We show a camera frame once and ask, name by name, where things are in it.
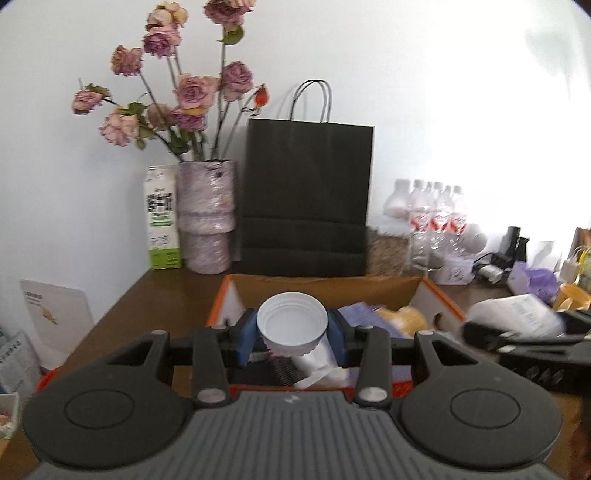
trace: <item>dried rose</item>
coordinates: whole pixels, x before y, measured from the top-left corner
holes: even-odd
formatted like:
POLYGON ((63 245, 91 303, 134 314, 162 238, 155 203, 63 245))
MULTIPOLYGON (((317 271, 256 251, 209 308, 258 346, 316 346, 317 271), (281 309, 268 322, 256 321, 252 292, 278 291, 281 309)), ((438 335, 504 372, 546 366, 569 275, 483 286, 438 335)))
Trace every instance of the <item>dried rose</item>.
POLYGON ((163 103, 159 103, 156 106, 155 103, 148 105, 146 110, 146 114, 148 116, 148 122, 152 126, 152 129, 161 132, 162 130, 167 130, 170 124, 167 121, 168 114, 170 113, 170 108, 163 103))
POLYGON ((170 112, 168 118, 174 125, 188 132, 202 132, 207 128, 205 115, 188 115, 180 107, 170 112))
POLYGON ((181 7, 177 2, 162 2, 158 6, 159 8, 164 8, 167 12, 173 15, 173 21, 175 24, 184 27, 185 23, 189 18, 189 12, 183 7, 181 7))
POLYGON ((223 95, 226 101, 242 99, 242 95, 254 88, 252 72, 241 61, 235 61, 223 69, 223 95))
POLYGON ((174 20, 172 13, 164 8, 157 8, 148 15, 146 19, 146 30, 151 30, 154 27, 173 27, 174 20))
POLYGON ((124 147, 137 137, 138 126, 138 118, 135 115, 120 115, 114 112, 105 117, 105 123, 99 127, 99 132, 109 143, 124 147))
POLYGON ((244 23, 244 14, 251 9, 248 7, 232 7, 225 0, 209 0, 203 11, 213 23, 223 25, 227 31, 236 30, 244 23))
POLYGON ((230 5, 230 7, 234 8, 252 8, 255 6, 256 0, 225 0, 225 2, 230 5))
POLYGON ((154 27, 144 35, 144 51, 158 57, 171 57, 181 37, 174 27, 154 27))
POLYGON ((123 45, 119 45, 113 52, 111 57, 111 70, 115 75, 123 75, 131 77, 139 75, 142 69, 142 52, 141 48, 132 48, 128 50, 123 45))
POLYGON ((177 2, 162 2, 152 13, 149 14, 146 21, 146 30, 150 30, 154 27, 166 27, 168 25, 175 28, 178 25, 184 27, 188 18, 189 12, 177 2))
POLYGON ((189 115, 205 113, 215 101, 215 93, 219 89, 219 79, 215 77, 191 77, 181 75, 178 87, 174 91, 180 107, 189 115))
POLYGON ((74 95, 72 110, 76 115, 87 115, 102 103, 103 96, 100 93, 82 89, 74 95))

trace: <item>milk carton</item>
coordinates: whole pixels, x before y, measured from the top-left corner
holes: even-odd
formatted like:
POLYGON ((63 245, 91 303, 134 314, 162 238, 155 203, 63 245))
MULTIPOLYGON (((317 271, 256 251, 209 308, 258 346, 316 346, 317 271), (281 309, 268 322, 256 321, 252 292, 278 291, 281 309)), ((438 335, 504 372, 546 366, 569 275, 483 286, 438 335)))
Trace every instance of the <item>milk carton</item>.
POLYGON ((150 266, 154 269, 181 267, 175 172, 174 165, 148 167, 144 183, 150 266))

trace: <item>vase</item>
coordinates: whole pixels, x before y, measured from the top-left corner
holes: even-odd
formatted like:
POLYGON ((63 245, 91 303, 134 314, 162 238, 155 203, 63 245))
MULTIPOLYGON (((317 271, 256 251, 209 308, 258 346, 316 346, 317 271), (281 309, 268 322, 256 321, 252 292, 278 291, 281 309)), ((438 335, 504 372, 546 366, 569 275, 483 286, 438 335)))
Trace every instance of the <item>vase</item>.
POLYGON ((188 269, 214 275, 230 268, 234 162, 183 162, 177 171, 178 229, 188 269))

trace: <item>yellow cup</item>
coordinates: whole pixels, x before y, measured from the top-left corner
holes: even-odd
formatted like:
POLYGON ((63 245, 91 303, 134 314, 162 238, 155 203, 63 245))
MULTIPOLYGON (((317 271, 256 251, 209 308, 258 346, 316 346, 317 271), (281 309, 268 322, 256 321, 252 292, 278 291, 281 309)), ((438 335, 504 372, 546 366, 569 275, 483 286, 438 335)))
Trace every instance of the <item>yellow cup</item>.
POLYGON ((576 310, 591 307, 591 295, 574 283, 565 283, 560 287, 554 302, 554 310, 576 310))

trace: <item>cardboard box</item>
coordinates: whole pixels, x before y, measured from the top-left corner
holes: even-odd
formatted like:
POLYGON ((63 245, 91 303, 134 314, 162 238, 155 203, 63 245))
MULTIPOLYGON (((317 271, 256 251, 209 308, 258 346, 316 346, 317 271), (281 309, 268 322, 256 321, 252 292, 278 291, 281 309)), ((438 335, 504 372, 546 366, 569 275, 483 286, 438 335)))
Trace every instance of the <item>cardboard box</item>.
MULTIPOLYGON (((432 281, 418 277, 359 278, 280 278, 253 275, 228 275, 217 293, 207 325, 235 325, 247 308, 257 308, 266 299, 286 291, 312 295, 327 308, 340 308, 364 301, 385 305, 390 310, 412 306, 422 312, 429 324, 457 334, 466 316, 432 281)), ((412 388, 411 382, 394 386, 400 396, 412 388)), ((253 387, 232 386, 239 390, 253 387)), ((353 389, 345 389, 352 396, 353 389)))
POLYGON ((153 269, 180 268, 175 166, 148 167, 144 194, 150 266, 153 269))

